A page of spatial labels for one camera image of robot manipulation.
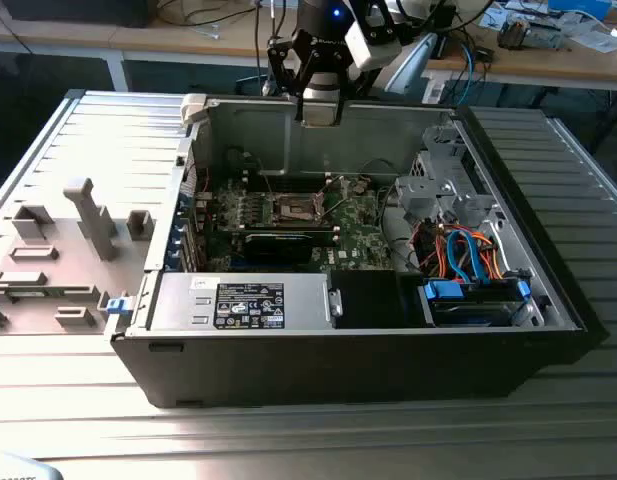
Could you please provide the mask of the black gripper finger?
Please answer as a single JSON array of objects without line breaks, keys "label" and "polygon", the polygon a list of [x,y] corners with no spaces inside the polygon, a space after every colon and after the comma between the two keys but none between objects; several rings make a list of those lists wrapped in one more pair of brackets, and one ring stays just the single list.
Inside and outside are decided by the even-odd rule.
[{"label": "black gripper finger", "polygon": [[365,98],[381,71],[381,68],[362,71],[355,80],[351,81],[348,75],[348,68],[345,65],[337,67],[336,74],[339,85],[339,98],[335,113],[336,125],[339,125],[341,122],[345,103],[348,100]]},{"label": "black gripper finger", "polygon": [[[299,61],[297,71],[285,66],[291,52]],[[277,87],[296,99],[295,120],[302,122],[304,92],[309,82],[309,34],[298,29],[291,37],[273,35],[268,41],[267,55]]]}]

